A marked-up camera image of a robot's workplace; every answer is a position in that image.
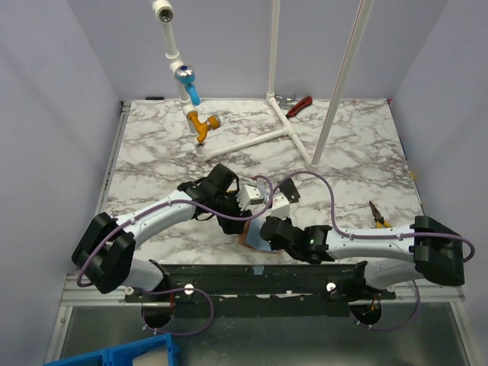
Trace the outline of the pink leather card holder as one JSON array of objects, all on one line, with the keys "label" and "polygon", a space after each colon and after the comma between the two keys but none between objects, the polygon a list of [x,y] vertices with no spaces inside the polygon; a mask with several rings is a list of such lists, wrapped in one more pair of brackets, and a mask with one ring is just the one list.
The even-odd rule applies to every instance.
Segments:
[{"label": "pink leather card holder", "polygon": [[257,252],[278,254],[278,250],[273,250],[270,243],[261,238],[263,224],[264,221],[259,218],[248,220],[244,225],[243,233],[239,235],[238,244]]}]

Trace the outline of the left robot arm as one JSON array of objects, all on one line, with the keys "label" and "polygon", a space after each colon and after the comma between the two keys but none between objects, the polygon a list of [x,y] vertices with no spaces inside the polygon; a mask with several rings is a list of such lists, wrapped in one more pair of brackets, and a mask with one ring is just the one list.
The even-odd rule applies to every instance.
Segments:
[{"label": "left robot arm", "polygon": [[119,286],[143,291],[150,300],[163,300],[169,292],[164,268],[154,260],[141,261],[134,252],[168,228],[214,214],[227,235],[240,234],[251,210],[239,197],[237,175],[222,164],[195,181],[181,183],[162,200],[119,218],[96,215],[72,254],[79,269],[77,285],[95,286],[102,294]]}]

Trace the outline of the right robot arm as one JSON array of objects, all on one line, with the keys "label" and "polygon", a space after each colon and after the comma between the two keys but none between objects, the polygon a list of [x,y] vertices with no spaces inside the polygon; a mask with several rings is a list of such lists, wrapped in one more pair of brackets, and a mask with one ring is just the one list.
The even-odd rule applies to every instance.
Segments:
[{"label": "right robot arm", "polygon": [[290,257],[312,265],[366,258],[364,272],[350,282],[352,293],[361,299],[416,279],[450,287],[465,282],[461,237],[427,216],[417,216],[408,226],[368,230],[328,225],[301,229],[290,220],[268,217],[259,235],[271,249],[284,250]]}]

